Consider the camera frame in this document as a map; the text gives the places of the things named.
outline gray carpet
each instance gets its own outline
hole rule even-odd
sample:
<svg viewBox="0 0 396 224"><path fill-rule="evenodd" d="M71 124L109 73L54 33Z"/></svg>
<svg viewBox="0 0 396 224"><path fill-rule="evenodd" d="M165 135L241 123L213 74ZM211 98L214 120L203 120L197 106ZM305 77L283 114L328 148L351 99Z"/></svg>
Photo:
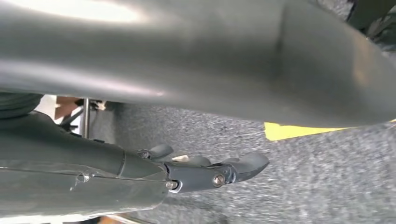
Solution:
<svg viewBox="0 0 396 224"><path fill-rule="evenodd" d="M345 17L345 0L320 0ZM159 224L396 224L396 127L379 124L271 142L262 122L150 105L112 104L93 136L126 149L169 144L212 161L252 151L258 177L218 190L171 194L133 214Z"/></svg>

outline prosthetic hand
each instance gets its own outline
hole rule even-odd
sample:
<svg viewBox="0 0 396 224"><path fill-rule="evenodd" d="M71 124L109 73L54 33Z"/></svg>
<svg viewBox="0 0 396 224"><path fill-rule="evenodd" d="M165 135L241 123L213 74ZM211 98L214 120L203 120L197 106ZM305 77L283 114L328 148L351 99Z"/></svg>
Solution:
<svg viewBox="0 0 396 224"><path fill-rule="evenodd" d="M167 160L166 145L124 150L60 129L38 112L0 119L1 223L78 221L152 209L168 192L216 189L248 180L268 159L259 153L211 164Z"/></svg>

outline metal pole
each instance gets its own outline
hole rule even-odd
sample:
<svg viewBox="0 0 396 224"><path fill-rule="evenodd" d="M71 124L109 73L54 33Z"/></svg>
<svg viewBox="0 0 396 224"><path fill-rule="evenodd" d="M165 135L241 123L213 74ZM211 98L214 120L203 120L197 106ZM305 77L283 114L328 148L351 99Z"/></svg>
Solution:
<svg viewBox="0 0 396 224"><path fill-rule="evenodd" d="M121 215L109 215L107 217L124 224L153 224L138 218L125 217Z"/></svg>
<svg viewBox="0 0 396 224"><path fill-rule="evenodd" d="M90 121L90 113L89 113L89 99L84 99L84 115L83 115L83 137L89 138L89 121Z"/></svg>

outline yellow marking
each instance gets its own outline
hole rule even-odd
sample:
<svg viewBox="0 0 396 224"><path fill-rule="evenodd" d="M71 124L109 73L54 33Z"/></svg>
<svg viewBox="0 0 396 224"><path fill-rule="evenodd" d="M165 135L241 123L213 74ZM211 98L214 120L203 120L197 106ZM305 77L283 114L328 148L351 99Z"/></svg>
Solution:
<svg viewBox="0 0 396 224"><path fill-rule="evenodd" d="M315 128L315 127L299 127L299 126L282 126L279 124L274 123L264 123L264 132L267 136L267 139L270 141L277 141L283 139L290 139L295 137L301 137L306 135L312 134L319 134L319 133L326 133L326 132L333 132L338 131L345 128Z"/></svg>

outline metal screw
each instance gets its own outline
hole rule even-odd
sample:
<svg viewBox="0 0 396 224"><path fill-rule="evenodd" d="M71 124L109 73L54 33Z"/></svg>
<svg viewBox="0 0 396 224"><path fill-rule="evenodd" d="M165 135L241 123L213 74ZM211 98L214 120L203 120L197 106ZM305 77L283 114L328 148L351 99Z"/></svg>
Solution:
<svg viewBox="0 0 396 224"><path fill-rule="evenodd" d="M168 181L168 182L166 182L165 187L170 190L173 190L173 189L176 189L178 187L178 185L179 184L175 181Z"/></svg>
<svg viewBox="0 0 396 224"><path fill-rule="evenodd" d="M144 159L149 159L150 158L150 153L149 152L140 152L139 156L141 158L144 158Z"/></svg>
<svg viewBox="0 0 396 224"><path fill-rule="evenodd" d="M213 178L213 185L217 188L223 186L225 182L226 178L222 174L217 174Z"/></svg>

